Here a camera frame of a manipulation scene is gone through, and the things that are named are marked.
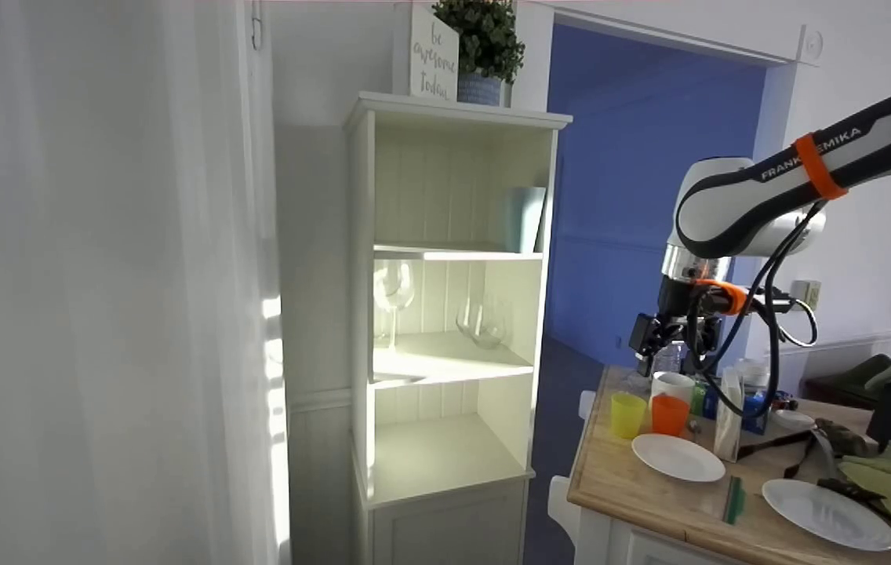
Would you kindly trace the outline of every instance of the dish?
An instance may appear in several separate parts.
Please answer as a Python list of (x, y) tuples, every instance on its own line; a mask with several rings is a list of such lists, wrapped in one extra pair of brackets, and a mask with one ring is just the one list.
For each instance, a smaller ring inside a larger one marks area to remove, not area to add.
[(891, 548), (891, 527), (876, 512), (842, 494), (802, 479), (766, 479), (761, 500), (781, 517), (829, 542), (859, 552)]
[(633, 437), (631, 452), (653, 470), (669, 473), (674, 479), (716, 482), (725, 478), (722, 457), (677, 437), (642, 433)]

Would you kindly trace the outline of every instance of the white wall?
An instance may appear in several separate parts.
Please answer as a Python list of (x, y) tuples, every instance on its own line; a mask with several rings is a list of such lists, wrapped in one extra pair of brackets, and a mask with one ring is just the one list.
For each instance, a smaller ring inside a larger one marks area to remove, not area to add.
[(0, 563), (272, 563), (242, 15), (207, 6), (0, 0)]
[[(891, 95), (887, 0), (542, 0), (523, 2), (531, 41), (520, 107), (546, 105), (552, 6), (622, 20), (646, 35), (688, 35), (735, 54), (800, 57), (800, 24), (821, 30), (821, 54), (802, 54), (789, 140), (859, 100)], [(348, 503), (348, 157), (341, 119), (356, 92), (388, 87), (388, 2), (277, 2), (277, 128), (282, 191), (282, 256), (290, 312), (295, 552), (341, 563)], [(829, 235), (791, 259), (789, 274), (821, 280), (826, 340), (891, 328), (891, 191), (867, 187), (832, 208)], [(325, 438), (333, 450), (295, 445)]]

